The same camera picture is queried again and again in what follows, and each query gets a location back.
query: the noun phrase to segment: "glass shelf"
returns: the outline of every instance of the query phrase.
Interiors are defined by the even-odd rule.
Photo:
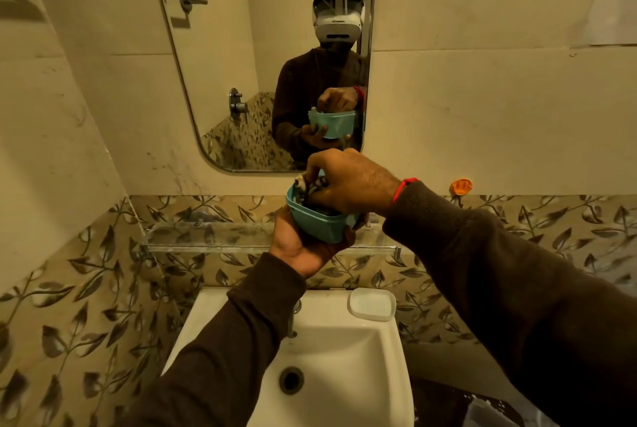
[[[273,231],[274,222],[162,222],[147,232],[143,244],[151,252],[260,254],[269,249]],[[399,258],[401,251],[376,223],[358,230],[354,246],[339,254]]]

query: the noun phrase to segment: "mirror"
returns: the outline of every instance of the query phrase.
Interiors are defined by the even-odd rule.
[[[163,1],[214,165],[290,172],[317,150],[361,149],[373,0]]]

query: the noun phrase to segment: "white vr headset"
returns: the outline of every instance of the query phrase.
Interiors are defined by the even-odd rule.
[[[334,6],[312,8],[314,33],[321,43],[355,43],[361,37],[364,16],[363,3],[348,3],[347,0],[335,0]]]

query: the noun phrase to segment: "white sink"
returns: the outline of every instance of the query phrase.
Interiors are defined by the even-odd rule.
[[[226,288],[203,288],[164,371],[226,302]],[[266,370],[248,427],[413,427],[413,399],[395,321],[354,317],[349,291],[307,291]],[[303,386],[284,393],[284,370],[301,371]],[[294,370],[284,388],[298,388]]]

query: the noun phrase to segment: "teal plastic container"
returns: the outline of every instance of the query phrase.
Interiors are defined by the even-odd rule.
[[[310,125],[318,125],[319,129],[327,125],[325,138],[328,140],[343,138],[345,135],[354,133],[355,110],[339,113],[321,113],[316,110],[310,110],[308,117],[310,118]]]
[[[288,189],[285,201],[290,206],[292,217],[307,234],[321,241],[335,244],[345,238],[345,227],[354,227],[360,214],[325,215],[292,201],[294,186]]]

